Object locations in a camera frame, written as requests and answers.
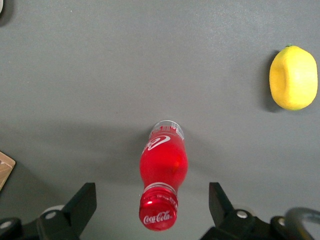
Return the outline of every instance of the bottle cap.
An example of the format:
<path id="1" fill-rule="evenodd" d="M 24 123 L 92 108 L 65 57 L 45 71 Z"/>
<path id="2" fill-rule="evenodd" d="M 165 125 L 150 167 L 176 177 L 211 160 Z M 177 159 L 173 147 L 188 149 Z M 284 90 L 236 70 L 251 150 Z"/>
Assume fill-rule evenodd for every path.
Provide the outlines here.
<path id="1" fill-rule="evenodd" d="M 142 224 L 153 231 L 171 228 L 177 219 L 178 199 L 174 191 L 155 186 L 141 196 L 139 218 Z"/>

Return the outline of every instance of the lemon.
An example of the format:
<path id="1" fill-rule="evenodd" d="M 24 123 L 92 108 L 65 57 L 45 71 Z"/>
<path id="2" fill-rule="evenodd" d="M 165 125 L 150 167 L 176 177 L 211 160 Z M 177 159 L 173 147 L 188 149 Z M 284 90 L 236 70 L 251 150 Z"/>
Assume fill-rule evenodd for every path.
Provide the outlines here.
<path id="1" fill-rule="evenodd" d="M 300 110 L 312 103 L 318 90 L 314 57 L 298 46 L 287 45 L 274 58 L 269 74 L 274 101 L 287 110 Z"/>

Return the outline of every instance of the bottle label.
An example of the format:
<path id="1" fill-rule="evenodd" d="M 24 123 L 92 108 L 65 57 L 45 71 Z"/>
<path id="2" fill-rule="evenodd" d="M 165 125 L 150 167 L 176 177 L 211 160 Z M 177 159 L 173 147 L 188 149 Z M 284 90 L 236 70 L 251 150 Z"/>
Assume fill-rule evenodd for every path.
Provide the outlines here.
<path id="1" fill-rule="evenodd" d="M 161 136 L 158 136 L 157 138 L 151 140 L 150 142 L 148 142 L 148 144 L 145 146 L 145 148 L 143 149 L 143 152 L 145 150 L 152 150 L 154 149 L 155 147 L 159 146 L 160 144 L 163 144 L 165 142 L 168 142 L 171 138 L 167 135 L 161 135 Z"/>
<path id="2" fill-rule="evenodd" d="M 169 214 L 170 210 L 168 211 L 161 211 L 157 215 L 154 216 L 148 216 L 146 215 L 143 219 L 143 223 L 145 225 L 147 224 L 154 224 L 154 223 L 160 223 L 169 219 L 172 219 L 172 216 Z"/>

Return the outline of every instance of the coca-cola bottle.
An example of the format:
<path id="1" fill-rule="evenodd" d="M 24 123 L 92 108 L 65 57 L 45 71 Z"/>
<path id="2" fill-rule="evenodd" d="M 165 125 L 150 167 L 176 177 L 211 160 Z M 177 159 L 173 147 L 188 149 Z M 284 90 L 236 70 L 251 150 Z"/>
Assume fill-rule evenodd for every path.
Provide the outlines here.
<path id="1" fill-rule="evenodd" d="M 140 174 L 144 191 L 139 218 L 153 231 L 172 227 L 177 219 L 179 186 L 188 171 L 184 133 L 170 120 L 158 122 L 142 152 Z"/>

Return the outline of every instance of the bottle neck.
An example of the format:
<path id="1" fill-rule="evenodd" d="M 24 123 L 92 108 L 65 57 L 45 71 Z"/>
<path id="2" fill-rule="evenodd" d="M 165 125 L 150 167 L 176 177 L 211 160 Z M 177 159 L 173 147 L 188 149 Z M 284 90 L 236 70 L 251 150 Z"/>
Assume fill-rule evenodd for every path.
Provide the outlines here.
<path id="1" fill-rule="evenodd" d="M 169 190 L 170 192 L 172 192 L 177 197 L 177 191 L 172 186 L 170 186 L 169 184 L 166 184 L 165 182 L 154 182 L 154 183 L 151 183 L 151 184 L 149 184 L 148 186 L 146 186 L 144 188 L 143 193 L 145 193 L 146 191 L 148 191 L 148 190 L 150 190 L 152 188 L 163 188 L 163 189 Z"/>

